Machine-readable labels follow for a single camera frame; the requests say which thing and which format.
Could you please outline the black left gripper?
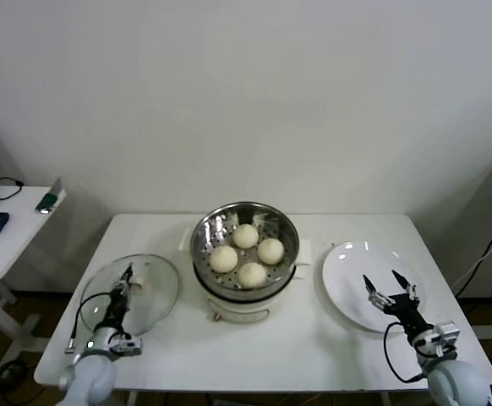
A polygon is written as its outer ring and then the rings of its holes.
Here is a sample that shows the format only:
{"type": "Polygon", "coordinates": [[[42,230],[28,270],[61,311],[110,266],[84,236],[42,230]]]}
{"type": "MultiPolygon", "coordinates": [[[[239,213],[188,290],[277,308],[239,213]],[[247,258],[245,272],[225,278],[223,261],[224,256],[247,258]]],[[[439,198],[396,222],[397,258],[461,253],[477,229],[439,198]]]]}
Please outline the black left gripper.
{"type": "Polygon", "coordinates": [[[112,328],[123,326],[123,319],[128,312],[127,286],[131,285],[132,276],[133,267],[129,264],[122,277],[112,285],[111,301],[104,315],[104,326],[112,328]]]}

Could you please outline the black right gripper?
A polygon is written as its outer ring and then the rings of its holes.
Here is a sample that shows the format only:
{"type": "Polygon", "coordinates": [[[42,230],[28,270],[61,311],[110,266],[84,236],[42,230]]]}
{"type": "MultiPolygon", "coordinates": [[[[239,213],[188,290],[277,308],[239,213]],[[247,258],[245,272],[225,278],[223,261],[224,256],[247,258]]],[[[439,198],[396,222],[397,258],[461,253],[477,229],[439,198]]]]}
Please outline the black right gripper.
{"type": "Polygon", "coordinates": [[[429,324],[419,313],[419,297],[416,290],[416,285],[411,284],[403,275],[395,270],[392,274],[399,285],[407,292],[407,294],[396,294],[389,299],[380,293],[370,281],[363,275],[366,290],[368,292],[368,300],[375,308],[383,308],[386,315],[395,316],[404,328],[407,337],[416,337],[423,332],[432,330],[434,326],[429,324]]]}

